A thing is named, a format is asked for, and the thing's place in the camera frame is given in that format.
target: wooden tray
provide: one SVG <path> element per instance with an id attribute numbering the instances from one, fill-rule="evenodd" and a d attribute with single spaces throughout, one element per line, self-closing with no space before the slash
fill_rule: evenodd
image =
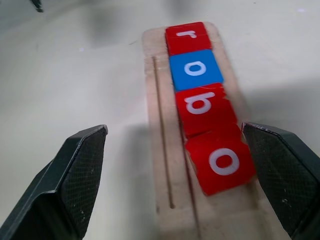
<path id="1" fill-rule="evenodd" d="M 216 27 L 204 23 L 224 89 L 239 124 L 250 119 Z M 258 180 L 219 194 L 203 194 L 184 150 L 165 27 L 142 37 L 160 239 L 289 240 Z"/>

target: white letter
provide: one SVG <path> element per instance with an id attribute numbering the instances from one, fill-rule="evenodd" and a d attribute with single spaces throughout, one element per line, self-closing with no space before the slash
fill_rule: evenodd
<path id="1" fill-rule="evenodd" d="M 195 39 L 195 38 L 197 37 L 195 31 L 182 31 L 182 32 L 177 32 L 176 35 L 177 35 L 178 37 L 189 35 L 189 36 L 190 36 L 191 38 L 193 38 L 193 39 Z"/>
<path id="2" fill-rule="evenodd" d="M 207 93 L 202 93 L 199 95 L 187 97 L 184 99 L 184 101 L 187 103 L 186 109 L 189 111 L 189 113 L 192 114 L 204 114 L 208 112 L 211 108 L 211 102 L 208 100 L 208 98 L 214 97 L 215 94 L 213 92 L 207 92 Z M 203 106 L 199 108 L 194 108 L 193 104 L 196 101 L 202 101 Z"/>
<path id="3" fill-rule="evenodd" d="M 191 71 L 190 68 L 192 66 L 198 65 L 200 67 L 199 70 L 197 71 Z M 186 74 L 190 75 L 190 76 L 199 76 L 202 75 L 206 72 L 207 68 L 206 65 L 204 65 L 202 62 L 200 61 L 194 61 L 194 62 L 189 62 L 184 66 L 184 71 Z"/>
<path id="4" fill-rule="evenodd" d="M 217 166 L 217 159 L 222 156 L 229 156 L 232 159 L 232 163 L 230 166 L 221 168 Z M 229 148 L 220 148 L 218 150 L 213 151 L 209 157 L 209 163 L 212 170 L 219 175 L 227 176 L 236 172 L 239 168 L 239 158 L 237 154 Z"/>

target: textured grip pad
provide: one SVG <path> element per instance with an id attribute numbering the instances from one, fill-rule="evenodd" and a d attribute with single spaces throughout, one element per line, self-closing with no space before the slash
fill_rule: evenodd
<path id="1" fill-rule="evenodd" d="M 101 129 L 83 141 L 61 185 L 61 199 L 80 238 L 87 232 L 97 197 L 106 134 Z"/>
<path id="2" fill-rule="evenodd" d="M 260 185 L 283 228 L 294 237 L 319 205 L 320 159 L 291 132 L 245 123 L 243 133 Z"/>

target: red tile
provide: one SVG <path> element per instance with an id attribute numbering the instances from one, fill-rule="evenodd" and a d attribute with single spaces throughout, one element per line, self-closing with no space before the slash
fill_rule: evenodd
<path id="1" fill-rule="evenodd" d="M 212 49 L 203 22 L 170 26 L 165 30 L 169 55 Z"/>
<path id="2" fill-rule="evenodd" d="M 208 196 L 246 184 L 256 174 L 249 148 L 234 126 L 222 125 L 217 131 L 189 139 L 185 145 Z"/>
<path id="3" fill-rule="evenodd" d="M 176 105 L 187 138 L 224 123 L 237 123 L 237 117 L 221 83 L 175 93 Z"/>

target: groove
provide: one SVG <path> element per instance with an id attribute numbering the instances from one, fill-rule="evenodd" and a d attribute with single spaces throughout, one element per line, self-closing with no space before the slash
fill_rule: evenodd
<path id="1" fill-rule="evenodd" d="M 167 151 L 167 145 L 165 140 L 165 136 L 166 136 L 165 123 L 164 123 L 164 115 L 162 112 L 162 104 L 161 104 L 161 97 L 160 97 L 158 66 L 157 66 L 157 61 L 155 56 L 152 57 L 152 63 L 153 63 L 153 71 L 154 71 L 155 86 L 156 86 L 156 97 L 157 97 L 157 103 L 158 103 L 158 109 L 159 109 L 160 131 L 161 131 L 163 158 L 164 158 L 165 178 L 166 178 L 166 185 L 168 189 L 168 200 L 169 200 L 170 208 L 174 209 L 176 206 L 173 200 L 172 186 L 171 186 L 170 173 L 169 173 L 168 151 Z"/>
<path id="2" fill-rule="evenodd" d="M 187 154 L 185 151 L 185 138 L 184 138 L 184 134 L 183 134 L 183 127 L 182 127 L 182 122 L 180 121 L 180 119 L 178 119 L 178 122 L 179 122 L 179 132 L 180 132 L 180 138 L 181 138 L 181 144 L 182 144 L 182 150 L 183 150 L 183 158 L 184 158 L 186 177 L 187 177 L 189 192 L 190 192 L 190 196 L 191 196 L 192 212 L 193 212 L 193 216 L 194 216 L 197 235 L 198 235 L 199 240 L 201 240 L 202 235 L 201 235 L 201 230 L 200 230 L 200 221 L 199 221 L 198 212 L 197 212 L 195 191 L 194 191 L 194 187 L 192 185 L 192 179 L 191 179 L 190 171 L 188 168 L 188 158 L 187 158 Z"/>

